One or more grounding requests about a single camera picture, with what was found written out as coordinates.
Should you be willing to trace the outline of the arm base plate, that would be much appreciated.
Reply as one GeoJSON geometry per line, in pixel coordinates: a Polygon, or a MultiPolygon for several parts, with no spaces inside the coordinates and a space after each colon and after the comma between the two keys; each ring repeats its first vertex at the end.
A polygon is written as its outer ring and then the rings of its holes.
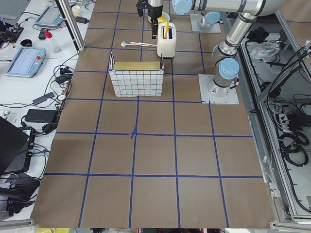
{"type": "Polygon", "coordinates": [[[202,14],[190,14],[191,29],[194,33],[221,33],[220,13],[208,12],[202,14]]]}
{"type": "Polygon", "coordinates": [[[214,83],[214,75],[199,74],[201,102],[205,104],[239,104],[236,88],[219,87],[214,83]]]}

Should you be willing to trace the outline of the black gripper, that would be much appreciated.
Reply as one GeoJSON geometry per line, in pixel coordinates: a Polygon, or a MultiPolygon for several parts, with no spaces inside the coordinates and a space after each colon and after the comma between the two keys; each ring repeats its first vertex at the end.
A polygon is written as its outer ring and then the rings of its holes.
{"type": "Polygon", "coordinates": [[[152,39],[156,39],[157,28],[158,28],[158,18],[162,16],[162,6],[158,6],[158,7],[149,6],[148,16],[151,18],[152,39]]]}

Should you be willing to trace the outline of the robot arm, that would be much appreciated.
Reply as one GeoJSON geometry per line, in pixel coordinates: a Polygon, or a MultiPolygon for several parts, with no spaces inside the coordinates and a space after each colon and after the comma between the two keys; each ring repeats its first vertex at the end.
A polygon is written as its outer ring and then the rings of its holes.
{"type": "Polygon", "coordinates": [[[173,0],[174,11],[185,15],[191,10],[238,13],[223,42],[213,50],[215,76],[207,85],[216,97],[224,97],[237,77],[239,64],[234,60],[237,49],[257,17],[274,13],[286,3],[284,0],[173,0]]]}
{"type": "Polygon", "coordinates": [[[152,39],[156,39],[158,18],[162,16],[163,0],[147,0],[148,16],[151,18],[152,39]]]}

